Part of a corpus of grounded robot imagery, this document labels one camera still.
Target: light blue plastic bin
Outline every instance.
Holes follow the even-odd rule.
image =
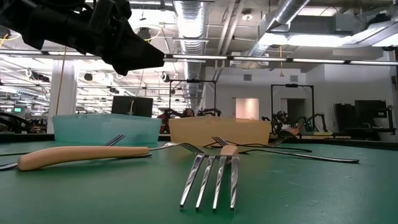
[[[58,115],[53,117],[56,141],[105,144],[124,134],[121,144],[156,143],[161,119],[123,114]]]

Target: beige container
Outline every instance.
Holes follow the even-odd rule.
[[[213,136],[238,144],[268,144],[271,124],[268,121],[201,116],[170,119],[172,142],[187,142],[205,146],[214,142]]]

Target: pillar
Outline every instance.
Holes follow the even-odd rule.
[[[49,107],[49,121],[47,123],[47,134],[54,133],[52,118],[55,115],[75,114],[76,111],[76,92],[77,82],[79,77],[79,69],[76,67],[75,61],[65,61],[63,66],[63,78],[61,85],[61,92],[58,101],[58,93],[61,84],[62,61],[54,60],[51,79],[50,90],[50,107]]]

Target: silver ventilation duct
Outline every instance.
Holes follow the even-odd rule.
[[[177,13],[177,25],[180,37],[201,39],[205,35],[205,21],[207,5],[198,1],[175,1],[175,12]],[[181,41],[183,54],[203,54],[205,43],[198,40]],[[184,74],[186,79],[204,79],[201,75],[202,64],[198,62],[185,62]],[[203,85],[187,85],[191,107],[195,109],[200,103]]]
[[[246,54],[247,56],[261,57],[268,49],[267,42],[269,36],[267,31],[281,25],[290,24],[297,14],[310,2],[310,0],[280,0],[278,8],[271,13],[271,18],[266,21],[264,35],[259,38],[256,44]]]

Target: workbench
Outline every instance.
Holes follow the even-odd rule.
[[[13,169],[0,172],[0,223],[398,223],[397,151],[306,141],[280,146],[361,162],[341,164],[264,152],[241,154],[237,209],[229,209],[231,173],[225,169],[216,212],[211,209],[215,168],[201,209],[195,210],[206,161],[184,208],[179,207],[195,158],[180,146],[140,159],[70,162],[27,172]],[[3,143],[0,151],[66,145],[76,144]],[[0,163],[17,158],[0,157]]]

